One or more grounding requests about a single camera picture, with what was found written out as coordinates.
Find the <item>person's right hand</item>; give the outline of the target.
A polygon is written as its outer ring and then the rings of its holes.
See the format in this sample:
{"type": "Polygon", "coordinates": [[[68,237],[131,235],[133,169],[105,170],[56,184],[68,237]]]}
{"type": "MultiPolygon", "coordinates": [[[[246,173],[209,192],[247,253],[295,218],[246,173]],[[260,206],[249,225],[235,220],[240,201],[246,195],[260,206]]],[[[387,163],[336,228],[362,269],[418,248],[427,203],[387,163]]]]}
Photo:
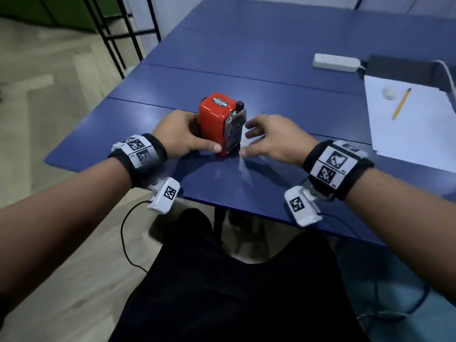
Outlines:
{"type": "Polygon", "coordinates": [[[302,167],[305,159],[319,141],[289,118],[273,115],[271,119],[268,128],[247,128],[248,132],[245,137],[269,140],[272,149],[267,157],[285,164],[302,167]]]}

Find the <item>black wristband with markers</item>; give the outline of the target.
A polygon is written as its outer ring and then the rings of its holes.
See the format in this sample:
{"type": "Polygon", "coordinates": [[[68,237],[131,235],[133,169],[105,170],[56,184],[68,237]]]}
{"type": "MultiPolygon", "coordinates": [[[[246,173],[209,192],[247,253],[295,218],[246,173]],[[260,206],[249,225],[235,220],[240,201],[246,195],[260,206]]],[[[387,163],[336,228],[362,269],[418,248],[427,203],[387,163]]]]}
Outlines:
{"type": "Polygon", "coordinates": [[[115,143],[109,158],[117,159],[127,170],[132,188],[145,188],[164,172],[168,155],[156,137],[144,133],[115,143]]]}
{"type": "Polygon", "coordinates": [[[361,176],[374,166],[366,152],[333,139],[319,142],[303,162],[311,193],[323,201],[343,201],[361,176]]]}

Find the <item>black table leg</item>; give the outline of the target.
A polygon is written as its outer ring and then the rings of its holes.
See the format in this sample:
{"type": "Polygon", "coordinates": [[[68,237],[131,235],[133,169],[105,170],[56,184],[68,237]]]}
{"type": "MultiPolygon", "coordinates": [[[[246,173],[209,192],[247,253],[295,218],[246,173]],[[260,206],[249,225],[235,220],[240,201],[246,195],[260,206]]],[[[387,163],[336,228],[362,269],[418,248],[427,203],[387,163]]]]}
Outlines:
{"type": "Polygon", "coordinates": [[[222,231],[226,212],[227,210],[221,206],[215,206],[214,208],[214,239],[218,245],[222,244],[222,231]]]}

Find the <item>black metal rack frame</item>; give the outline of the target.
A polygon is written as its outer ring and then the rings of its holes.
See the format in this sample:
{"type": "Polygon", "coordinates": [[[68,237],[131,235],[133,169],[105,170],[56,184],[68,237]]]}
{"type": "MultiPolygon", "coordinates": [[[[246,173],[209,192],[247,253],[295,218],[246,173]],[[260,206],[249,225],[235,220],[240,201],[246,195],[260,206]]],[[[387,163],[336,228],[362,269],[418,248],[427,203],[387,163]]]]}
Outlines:
{"type": "Polygon", "coordinates": [[[95,28],[100,35],[108,53],[121,77],[125,78],[127,73],[127,66],[124,62],[122,54],[117,46],[116,41],[120,39],[130,39],[134,46],[135,52],[138,56],[139,61],[141,62],[144,59],[143,53],[140,49],[138,37],[142,35],[154,34],[157,38],[158,43],[162,42],[162,34],[158,26],[157,16],[153,6],[152,0],[146,0],[148,10],[151,14],[151,20],[153,23],[152,28],[134,30],[132,23],[130,21],[133,18],[133,13],[128,12],[123,0],[115,0],[117,6],[120,10],[120,15],[115,16],[105,16],[100,8],[100,5],[97,0],[83,0],[84,5],[94,22],[95,28]],[[127,32],[122,34],[112,34],[109,24],[115,20],[122,20],[126,25],[127,32]]]}

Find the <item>red pencil sharpener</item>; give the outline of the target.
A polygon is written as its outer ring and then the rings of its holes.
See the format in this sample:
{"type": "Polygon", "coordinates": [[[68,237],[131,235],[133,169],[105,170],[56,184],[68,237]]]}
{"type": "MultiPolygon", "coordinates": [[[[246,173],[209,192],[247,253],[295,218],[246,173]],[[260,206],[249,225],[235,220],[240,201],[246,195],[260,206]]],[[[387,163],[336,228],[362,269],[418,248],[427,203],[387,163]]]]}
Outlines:
{"type": "Polygon", "coordinates": [[[198,109],[200,135],[221,145],[218,157],[229,157],[242,138],[247,121],[244,102],[216,92],[202,99],[198,109]]]}

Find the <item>dark grey box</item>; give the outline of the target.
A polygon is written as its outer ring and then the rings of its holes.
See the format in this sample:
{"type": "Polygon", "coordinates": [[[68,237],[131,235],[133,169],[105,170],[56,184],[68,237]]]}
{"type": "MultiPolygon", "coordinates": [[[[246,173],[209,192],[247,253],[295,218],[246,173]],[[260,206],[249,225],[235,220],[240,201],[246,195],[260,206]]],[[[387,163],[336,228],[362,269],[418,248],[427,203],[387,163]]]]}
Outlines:
{"type": "Polygon", "coordinates": [[[365,76],[430,86],[450,93],[451,84],[441,63],[371,55],[365,76]]]}

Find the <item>person's left hand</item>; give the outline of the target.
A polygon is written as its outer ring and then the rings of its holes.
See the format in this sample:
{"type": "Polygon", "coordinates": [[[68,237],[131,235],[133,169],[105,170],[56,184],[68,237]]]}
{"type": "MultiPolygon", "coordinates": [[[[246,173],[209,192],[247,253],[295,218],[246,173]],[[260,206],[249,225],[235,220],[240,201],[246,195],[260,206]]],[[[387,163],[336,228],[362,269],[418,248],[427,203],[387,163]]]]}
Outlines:
{"type": "Polygon", "coordinates": [[[193,139],[199,137],[198,114],[175,110],[163,117],[152,132],[166,150],[168,158],[176,159],[193,150],[193,139]]]}

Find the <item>white power strip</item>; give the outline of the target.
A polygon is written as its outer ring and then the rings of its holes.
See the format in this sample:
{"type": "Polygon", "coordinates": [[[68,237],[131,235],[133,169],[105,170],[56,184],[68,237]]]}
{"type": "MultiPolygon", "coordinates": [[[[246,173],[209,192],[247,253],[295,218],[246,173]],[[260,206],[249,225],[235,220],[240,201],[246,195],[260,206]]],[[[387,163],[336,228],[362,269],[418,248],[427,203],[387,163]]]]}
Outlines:
{"type": "Polygon", "coordinates": [[[313,57],[314,68],[354,73],[363,68],[359,59],[316,53],[313,57]]]}

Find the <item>white paper sheet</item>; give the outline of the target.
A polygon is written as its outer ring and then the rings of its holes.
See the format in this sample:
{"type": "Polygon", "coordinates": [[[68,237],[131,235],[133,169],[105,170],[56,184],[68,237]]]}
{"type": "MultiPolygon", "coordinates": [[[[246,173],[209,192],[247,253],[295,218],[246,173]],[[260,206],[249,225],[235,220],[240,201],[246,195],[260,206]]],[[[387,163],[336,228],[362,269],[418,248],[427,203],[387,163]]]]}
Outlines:
{"type": "Polygon", "coordinates": [[[435,87],[364,77],[373,149],[378,155],[456,173],[456,100],[435,87]],[[386,100],[382,90],[396,95],[386,100]],[[412,90],[396,120],[405,91],[412,90]]]}

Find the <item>person's right forearm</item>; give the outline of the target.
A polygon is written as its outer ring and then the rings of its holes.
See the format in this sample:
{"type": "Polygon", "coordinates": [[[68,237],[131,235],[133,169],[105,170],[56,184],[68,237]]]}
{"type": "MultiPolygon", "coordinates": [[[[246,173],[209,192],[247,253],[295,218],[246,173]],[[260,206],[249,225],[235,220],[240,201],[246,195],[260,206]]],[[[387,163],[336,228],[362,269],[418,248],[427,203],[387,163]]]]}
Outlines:
{"type": "Polygon", "coordinates": [[[456,306],[456,203],[368,169],[344,199],[393,253],[456,306]]]}

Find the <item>green cabinet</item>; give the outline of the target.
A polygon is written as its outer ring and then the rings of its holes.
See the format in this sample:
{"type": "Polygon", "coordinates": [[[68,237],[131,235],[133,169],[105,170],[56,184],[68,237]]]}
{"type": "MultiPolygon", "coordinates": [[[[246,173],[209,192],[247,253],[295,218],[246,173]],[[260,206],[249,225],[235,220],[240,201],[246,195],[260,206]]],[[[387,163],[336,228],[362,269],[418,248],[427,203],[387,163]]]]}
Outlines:
{"type": "Polygon", "coordinates": [[[0,0],[0,17],[48,27],[97,32],[83,0],[0,0]]]}

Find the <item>person's black trousers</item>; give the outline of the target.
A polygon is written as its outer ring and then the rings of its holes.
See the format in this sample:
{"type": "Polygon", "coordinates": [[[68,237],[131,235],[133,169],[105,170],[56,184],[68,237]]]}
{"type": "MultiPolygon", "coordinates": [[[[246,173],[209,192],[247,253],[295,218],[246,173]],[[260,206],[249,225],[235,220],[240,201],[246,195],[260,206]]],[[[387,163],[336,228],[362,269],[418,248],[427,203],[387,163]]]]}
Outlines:
{"type": "Polygon", "coordinates": [[[311,230],[264,263],[229,256],[208,217],[180,213],[109,342],[370,342],[336,256],[311,230]]]}

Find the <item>yellow pencil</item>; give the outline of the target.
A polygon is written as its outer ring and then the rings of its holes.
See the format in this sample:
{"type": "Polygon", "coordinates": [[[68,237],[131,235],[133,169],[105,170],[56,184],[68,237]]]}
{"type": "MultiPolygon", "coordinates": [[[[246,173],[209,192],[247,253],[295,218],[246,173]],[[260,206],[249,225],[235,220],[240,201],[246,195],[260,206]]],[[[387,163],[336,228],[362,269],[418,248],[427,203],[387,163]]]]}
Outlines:
{"type": "Polygon", "coordinates": [[[412,90],[412,88],[409,87],[409,88],[405,91],[405,93],[404,93],[404,95],[403,95],[401,101],[399,102],[399,104],[398,104],[398,106],[397,106],[395,112],[394,112],[393,115],[392,115],[391,120],[393,120],[393,121],[396,120],[396,118],[398,117],[399,113],[401,112],[401,110],[402,110],[404,104],[406,103],[407,98],[408,98],[408,96],[409,96],[411,90],[412,90]]]}

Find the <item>black right wristband with markers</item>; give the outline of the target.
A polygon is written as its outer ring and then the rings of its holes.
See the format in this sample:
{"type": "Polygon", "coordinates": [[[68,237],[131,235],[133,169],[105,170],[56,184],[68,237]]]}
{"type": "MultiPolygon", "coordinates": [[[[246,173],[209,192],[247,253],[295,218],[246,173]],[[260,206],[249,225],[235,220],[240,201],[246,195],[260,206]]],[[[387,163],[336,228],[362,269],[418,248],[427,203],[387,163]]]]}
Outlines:
{"type": "Polygon", "coordinates": [[[319,142],[303,162],[311,193],[323,201],[343,201],[361,176],[374,166],[366,152],[333,139],[319,142]]]}

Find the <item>person's left forearm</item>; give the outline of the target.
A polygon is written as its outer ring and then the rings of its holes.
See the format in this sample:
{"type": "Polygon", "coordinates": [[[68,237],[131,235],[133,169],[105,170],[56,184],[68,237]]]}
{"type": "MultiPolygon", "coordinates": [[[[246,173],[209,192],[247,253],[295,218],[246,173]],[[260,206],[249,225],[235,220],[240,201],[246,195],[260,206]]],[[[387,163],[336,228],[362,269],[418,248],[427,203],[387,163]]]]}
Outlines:
{"type": "Polygon", "coordinates": [[[0,209],[0,312],[14,310],[91,235],[131,189],[114,158],[0,209]]]}

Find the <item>black left wristband with markers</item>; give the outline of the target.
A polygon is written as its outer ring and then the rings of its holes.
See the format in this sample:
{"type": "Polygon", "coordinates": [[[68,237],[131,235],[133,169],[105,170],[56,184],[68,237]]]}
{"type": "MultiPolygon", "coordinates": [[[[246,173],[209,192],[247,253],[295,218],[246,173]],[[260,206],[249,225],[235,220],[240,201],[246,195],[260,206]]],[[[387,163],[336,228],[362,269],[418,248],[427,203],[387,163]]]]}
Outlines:
{"type": "Polygon", "coordinates": [[[117,159],[127,170],[132,188],[145,188],[164,172],[168,155],[156,137],[144,133],[115,143],[109,158],[117,159]]]}

